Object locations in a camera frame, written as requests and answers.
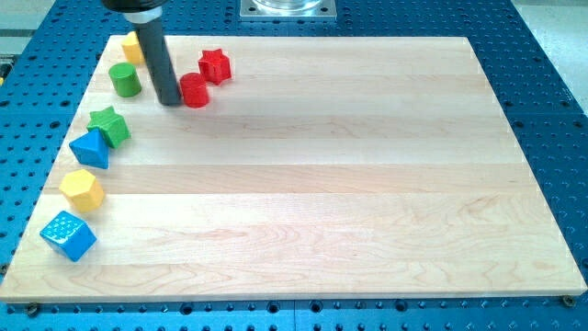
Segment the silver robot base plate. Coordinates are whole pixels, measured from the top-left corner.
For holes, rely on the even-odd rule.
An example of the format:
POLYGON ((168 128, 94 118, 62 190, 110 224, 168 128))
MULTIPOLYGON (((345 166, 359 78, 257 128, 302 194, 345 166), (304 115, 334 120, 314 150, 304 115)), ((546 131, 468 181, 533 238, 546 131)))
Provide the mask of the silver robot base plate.
POLYGON ((335 0, 241 0, 241 21, 336 20, 335 0))

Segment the black and silver robot arm end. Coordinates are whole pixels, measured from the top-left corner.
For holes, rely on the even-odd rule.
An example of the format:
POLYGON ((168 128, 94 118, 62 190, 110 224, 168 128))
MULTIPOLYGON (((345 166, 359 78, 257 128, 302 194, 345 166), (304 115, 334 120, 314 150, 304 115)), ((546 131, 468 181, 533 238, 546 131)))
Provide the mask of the black and silver robot arm end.
POLYGON ((101 3, 106 9, 121 13, 130 23, 146 24, 162 15, 167 0, 101 0, 101 3))

